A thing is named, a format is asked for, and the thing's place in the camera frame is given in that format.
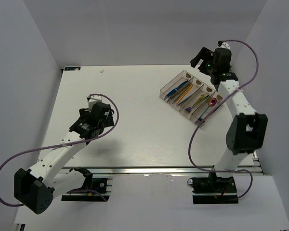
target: clear plastic organizer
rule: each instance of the clear plastic organizer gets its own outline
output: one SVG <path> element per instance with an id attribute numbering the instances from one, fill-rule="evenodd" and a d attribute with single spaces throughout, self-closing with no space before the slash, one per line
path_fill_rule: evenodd
<path id="1" fill-rule="evenodd" d="M 185 70 L 160 90 L 159 97 L 198 127 L 204 124 L 201 118 L 223 100 L 213 88 Z M 212 98 L 217 102 L 208 107 Z"/>
<path id="2" fill-rule="evenodd" d="M 216 104 L 212 105 L 211 100 L 216 100 Z M 216 108 L 218 105 L 221 104 L 221 101 L 223 101 L 223 97 L 218 93 L 215 92 L 214 95 L 209 97 L 191 116 L 190 121 L 193 122 L 193 124 L 196 124 L 197 127 L 203 126 L 207 120 L 213 115 L 210 115 L 206 121 L 203 121 L 203 118 L 205 118 L 214 108 Z"/>

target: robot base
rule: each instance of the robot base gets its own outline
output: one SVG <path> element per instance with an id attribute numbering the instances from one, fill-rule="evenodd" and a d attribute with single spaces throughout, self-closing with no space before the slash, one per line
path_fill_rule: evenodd
<path id="1" fill-rule="evenodd" d="M 103 194 L 104 198 L 108 201 L 109 195 L 104 195 L 107 192 L 107 178 L 92 178 L 92 183 L 89 189 L 95 190 L 101 194 Z M 62 195 L 61 201 L 86 201 L 86 202 L 93 202 L 93 201 L 101 201 L 105 202 L 102 197 L 95 194 L 92 195 L 90 192 L 76 192 L 76 193 L 66 193 Z"/>
<path id="2" fill-rule="evenodd" d="M 214 183 L 210 177 L 191 178 L 193 204 L 238 204 L 236 184 L 233 177 L 218 178 Z"/>

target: white enclosure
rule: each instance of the white enclosure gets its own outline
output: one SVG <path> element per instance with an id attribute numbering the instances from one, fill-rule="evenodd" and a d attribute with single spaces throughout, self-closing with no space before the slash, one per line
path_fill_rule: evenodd
<path id="1" fill-rule="evenodd" d="M 258 155 L 289 220 L 289 0 L 0 0 L 0 164 L 41 146 L 60 68 L 188 65 L 203 46 L 214 49 L 222 39 L 246 41 L 259 56 L 258 77 L 244 94 L 268 116 Z M 232 69 L 242 84 L 255 61 L 248 49 L 230 45 Z M 13 175 L 36 158 L 27 154 L 1 172 L 5 200 L 15 203 Z M 15 212 L 0 204 L 0 230 L 10 230 Z"/>

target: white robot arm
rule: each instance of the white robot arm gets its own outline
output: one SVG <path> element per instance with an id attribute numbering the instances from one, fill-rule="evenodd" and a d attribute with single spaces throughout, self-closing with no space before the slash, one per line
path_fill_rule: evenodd
<path id="1" fill-rule="evenodd" d="M 208 177 L 192 178 L 194 193 L 198 195 L 193 197 L 194 204 L 237 203 L 233 172 L 244 158 L 262 147 L 267 117 L 258 114 L 239 90 L 238 78 L 230 70 L 231 52 L 227 43 L 219 41 L 219 48 L 215 51 L 203 47 L 191 61 L 191 66 L 196 67 L 200 60 L 203 62 L 198 69 L 211 77 L 211 83 L 223 97 L 228 97 L 234 91 L 236 94 L 226 101 L 233 118 L 226 135 L 227 149 Z M 223 196 L 223 199 L 216 197 L 225 192 L 230 196 Z"/>
<path id="2" fill-rule="evenodd" d="M 79 119 L 61 140 L 62 147 L 52 149 L 28 170 L 19 169 L 14 176 L 14 196 L 36 214 L 45 211 L 52 200 L 73 189 L 90 189 L 92 173 L 77 167 L 67 174 L 57 175 L 64 165 L 81 149 L 86 140 L 100 135 L 104 128 L 114 125 L 109 104 L 101 96 L 87 97 L 88 108 L 80 109 Z"/>

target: white table surface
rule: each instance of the white table surface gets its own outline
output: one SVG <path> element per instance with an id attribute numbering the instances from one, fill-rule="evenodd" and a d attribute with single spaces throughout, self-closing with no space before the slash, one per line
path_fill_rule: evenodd
<path id="1" fill-rule="evenodd" d="M 184 69 L 212 86 L 209 76 L 188 65 L 83 66 L 64 71 L 43 145 L 59 143 L 78 119 L 79 109 L 88 107 L 86 96 L 102 93 L 119 108 L 118 126 L 91 142 L 66 167 L 191 166 L 187 147 L 196 126 L 159 98 L 159 90 Z M 231 122 L 223 105 L 194 139 L 195 163 L 212 166 L 219 161 Z M 48 152 L 42 151 L 40 157 Z M 252 156 L 241 165 L 253 165 Z"/>
<path id="2" fill-rule="evenodd" d="M 279 231 L 289 222 L 270 176 L 255 176 L 251 191 L 234 205 L 193 205 L 188 176 L 117 175 L 108 202 L 62 202 L 42 214 L 18 208 L 25 231 Z M 249 176 L 235 176 L 238 194 Z"/>

